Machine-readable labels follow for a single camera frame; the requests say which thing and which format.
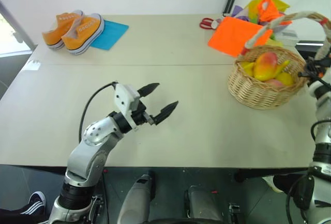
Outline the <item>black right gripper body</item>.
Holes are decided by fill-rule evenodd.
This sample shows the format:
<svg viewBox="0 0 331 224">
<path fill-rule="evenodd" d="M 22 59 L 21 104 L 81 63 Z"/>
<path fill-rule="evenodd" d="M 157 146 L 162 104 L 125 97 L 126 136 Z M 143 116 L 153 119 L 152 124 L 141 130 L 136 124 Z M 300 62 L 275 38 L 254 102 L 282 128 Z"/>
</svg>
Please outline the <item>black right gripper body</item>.
<svg viewBox="0 0 331 224">
<path fill-rule="evenodd" d="M 312 66 L 315 76 L 311 79 L 311 84 L 320 82 L 325 86 L 330 86 L 330 83 L 326 79 L 322 79 L 326 75 L 327 70 L 330 69 L 330 56 L 326 56 L 320 60 L 313 59 Z"/>
</svg>

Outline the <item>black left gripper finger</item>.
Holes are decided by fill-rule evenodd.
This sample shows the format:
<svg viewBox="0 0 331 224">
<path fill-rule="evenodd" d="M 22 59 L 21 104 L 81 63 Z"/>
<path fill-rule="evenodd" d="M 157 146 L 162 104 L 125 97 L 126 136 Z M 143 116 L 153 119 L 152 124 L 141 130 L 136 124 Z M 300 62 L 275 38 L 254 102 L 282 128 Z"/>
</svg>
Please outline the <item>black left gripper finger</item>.
<svg viewBox="0 0 331 224">
<path fill-rule="evenodd" d="M 141 87 L 140 89 L 137 90 L 137 92 L 141 97 L 146 97 L 150 93 L 152 93 L 160 84 L 159 83 L 150 83 L 146 86 Z"/>
<path fill-rule="evenodd" d="M 163 122 L 166 118 L 168 118 L 171 115 L 171 113 L 175 110 L 177 105 L 178 105 L 178 101 L 173 102 L 165 106 L 163 109 L 161 109 L 159 114 L 152 117 L 154 124 L 158 125 L 161 122 Z"/>
</svg>

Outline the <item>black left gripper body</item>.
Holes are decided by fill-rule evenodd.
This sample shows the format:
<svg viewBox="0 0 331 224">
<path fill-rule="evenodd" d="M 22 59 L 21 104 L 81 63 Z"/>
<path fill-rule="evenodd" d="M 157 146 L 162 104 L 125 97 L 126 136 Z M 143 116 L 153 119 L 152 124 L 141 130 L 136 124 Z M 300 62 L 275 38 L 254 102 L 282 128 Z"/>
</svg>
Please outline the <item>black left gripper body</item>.
<svg viewBox="0 0 331 224">
<path fill-rule="evenodd" d="M 149 115 L 146 112 L 146 106 L 142 101 L 138 101 L 137 109 L 131 112 L 131 117 L 137 126 L 149 123 L 150 125 L 158 125 L 156 117 Z"/>
</svg>

